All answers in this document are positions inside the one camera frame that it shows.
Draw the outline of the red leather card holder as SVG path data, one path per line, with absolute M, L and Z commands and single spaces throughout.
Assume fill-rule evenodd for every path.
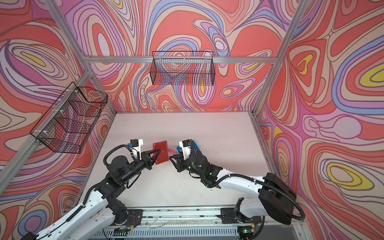
M 156 165 L 159 165 L 159 164 L 162 164 L 162 163 L 165 163 L 165 162 L 169 161 L 169 157 L 170 156 L 177 155 L 179 153 L 178 151 L 176 151 L 174 149 L 170 149 L 168 147 L 168 142 L 167 141 L 162 141 L 162 142 L 154 143 L 153 144 L 153 150 L 157 150 L 157 149 L 162 150 L 162 153 L 156 159 L 157 160 L 157 164 Z

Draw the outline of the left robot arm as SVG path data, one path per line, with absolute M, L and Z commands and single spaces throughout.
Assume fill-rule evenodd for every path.
M 162 150 L 141 152 L 141 143 L 119 145 L 103 158 L 106 177 L 93 185 L 74 209 L 37 234 L 27 233 L 23 240 L 85 240 L 97 230 L 128 219 L 127 207 L 117 198 L 136 181 L 145 169 L 151 170 Z

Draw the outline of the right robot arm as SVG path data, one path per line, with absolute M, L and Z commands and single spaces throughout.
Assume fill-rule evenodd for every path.
M 246 176 L 208 162 L 201 151 L 173 155 L 169 160 L 180 173 L 193 174 L 209 189 L 229 189 L 246 194 L 249 198 L 239 198 L 235 207 L 238 216 L 251 219 L 269 216 L 275 221 L 290 225 L 292 220 L 303 221 L 306 214 L 297 203 L 297 194 L 273 173 L 264 177 Z

